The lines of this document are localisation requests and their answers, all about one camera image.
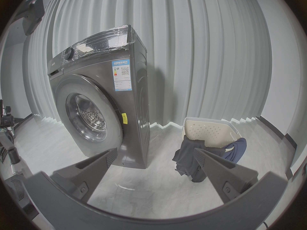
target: dark clothing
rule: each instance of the dark clothing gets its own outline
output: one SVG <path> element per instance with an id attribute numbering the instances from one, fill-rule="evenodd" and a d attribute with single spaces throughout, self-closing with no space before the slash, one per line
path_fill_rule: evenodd
<path id="1" fill-rule="evenodd" d="M 232 146 L 234 146 L 234 148 L 231 151 L 225 152 L 222 158 L 237 163 L 246 150 L 246 140 L 244 138 L 240 138 L 239 140 L 230 143 L 223 148 L 232 148 Z"/>
<path id="2" fill-rule="evenodd" d="M 234 148 L 231 151 L 225 152 L 227 148 L 231 148 L 232 146 L 234 146 Z M 176 162 L 175 170 L 178 171 L 181 176 L 184 174 L 191 176 L 192 182 L 202 182 L 207 176 L 194 158 L 194 148 L 206 150 L 224 159 L 237 163 L 246 150 L 246 140 L 240 138 L 223 148 L 211 148 L 206 147 L 203 140 L 190 140 L 185 135 L 180 149 L 175 152 L 173 158 L 173 161 Z"/>
<path id="3" fill-rule="evenodd" d="M 218 156 L 225 153 L 224 148 L 209 148 L 205 146 L 203 140 L 190 140 L 186 136 L 183 138 L 181 147 L 175 152 L 173 161 L 176 163 L 176 171 L 180 175 L 187 175 L 192 177 L 192 182 L 202 182 L 207 176 L 202 170 L 196 159 L 194 158 L 194 148 L 204 149 Z"/>

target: energy label sticker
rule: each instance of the energy label sticker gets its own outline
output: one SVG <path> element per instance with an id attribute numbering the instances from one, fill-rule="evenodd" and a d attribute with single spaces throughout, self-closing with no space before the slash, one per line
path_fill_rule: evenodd
<path id="1" fill-rule="evenodd" d="M 115 91 L 132 90 L 130 59 L 112 61 Z"/>

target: qr code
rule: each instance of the qr code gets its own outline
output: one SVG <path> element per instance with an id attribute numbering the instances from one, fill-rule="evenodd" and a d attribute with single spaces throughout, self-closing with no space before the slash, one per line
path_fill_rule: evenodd
<path id="1" fill-rule="evenodd" d="M 122 67 L 122 75 L 129 75 L 129 67 Z"/>

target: front-loading washing machine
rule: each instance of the front-loading washing machine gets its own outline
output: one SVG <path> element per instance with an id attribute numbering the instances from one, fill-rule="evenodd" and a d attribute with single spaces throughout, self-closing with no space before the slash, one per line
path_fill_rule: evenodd
<path id="1" fill-rule="evenodd" d="M 94 34 L 48 63 L 62 123 L 87 157 L 117 148 L 114 165 L 146 168 L 146 48 L 130 25 Z"/>

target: plastic wrap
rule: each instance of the plastic wrap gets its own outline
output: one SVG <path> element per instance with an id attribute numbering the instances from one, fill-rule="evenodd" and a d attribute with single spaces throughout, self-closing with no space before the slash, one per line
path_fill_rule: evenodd
<path id="1" fill-rule="evenodd" d="M 131 25 L 114 27 L 106 31 L 96 33 L 71 46 L 72 56 L 66 60 L 65 50 L 62 52 L 62 70 L 73 61 L 97 53 L 108 53 L 113 50 L 127 50 L 129 44 L 135 42 L 137 34 Z"/>

